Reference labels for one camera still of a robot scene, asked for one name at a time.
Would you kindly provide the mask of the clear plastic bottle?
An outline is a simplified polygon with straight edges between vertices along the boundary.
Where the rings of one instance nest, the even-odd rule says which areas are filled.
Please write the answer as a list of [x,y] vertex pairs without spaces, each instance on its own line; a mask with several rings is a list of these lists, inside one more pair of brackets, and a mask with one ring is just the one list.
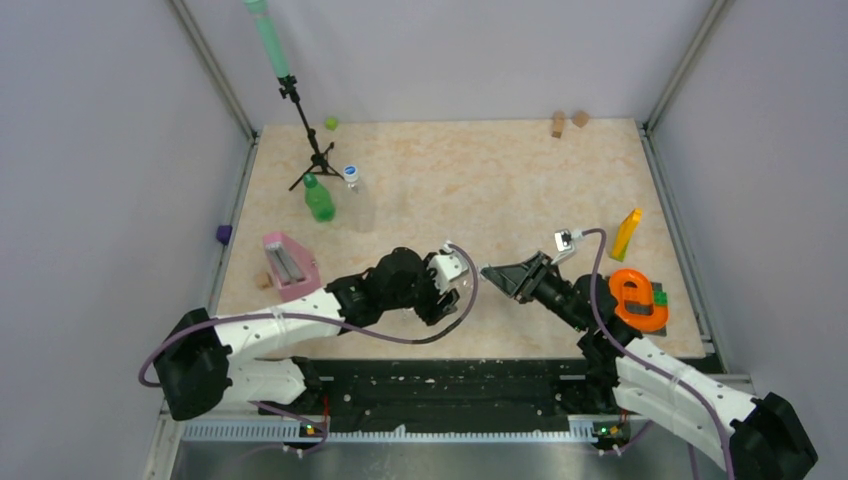
[[478,300],[480,290],[479,269],[475,264],[474,260],[472,259],[471,255],[463,247],[460,247],[452,241],[446,241],[444,246],[450,252],[457,253],[467,266],[468,296],[466,297],[467,304],[461,314],[462,318],[466,318],[470,315]]

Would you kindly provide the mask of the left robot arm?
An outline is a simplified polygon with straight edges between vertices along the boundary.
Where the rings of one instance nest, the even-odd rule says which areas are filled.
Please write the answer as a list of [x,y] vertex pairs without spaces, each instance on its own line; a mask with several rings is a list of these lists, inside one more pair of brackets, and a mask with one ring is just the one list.
[[397,247],[372,268],[282,304],[216,318],[197,308],[143,363],[139,381],[162,390],[175,421],[243,403],[308,413],[321,397],[314,369],[302,357],[273,360],[271,354],[349,332],[406,344],[373,325],[395,310],[410,310],[426,325],[440,322],[456,312],[460,294],[454,284],[463,277],[479,286],[475,264],[456,245],[426,256]]

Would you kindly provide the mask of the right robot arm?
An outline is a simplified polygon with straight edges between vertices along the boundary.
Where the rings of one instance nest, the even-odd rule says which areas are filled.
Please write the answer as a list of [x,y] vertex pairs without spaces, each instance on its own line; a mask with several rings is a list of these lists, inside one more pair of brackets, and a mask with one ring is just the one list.
[[652,421],[709,457],[732,479],[803,479],[819,460],[785,398],[736,390],[660,349],[616,315],[617,301],[597,272],[565,280],[542,252],[517,264],[485,266],[505,296],[537,302],[581,333],[585,399]]

